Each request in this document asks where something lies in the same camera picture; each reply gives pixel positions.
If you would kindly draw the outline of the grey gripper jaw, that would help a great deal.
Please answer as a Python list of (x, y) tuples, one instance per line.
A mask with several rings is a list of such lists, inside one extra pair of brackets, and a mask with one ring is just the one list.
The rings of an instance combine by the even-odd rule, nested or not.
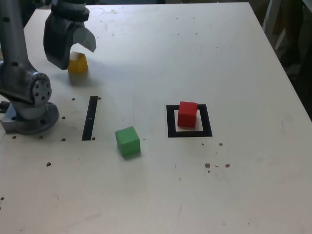
[(85, 27), (79, 27), (74, 31), (73, 44), (80, 44), (91, 52), (94, 52), (97, 48), (95, 36)]
[(45, 22), (43, 46), (49, 62), (61, 70), (66, 70), (73, 46), (73, 34), (83, 26), (83, 22), (71, 21), (51, 13)]

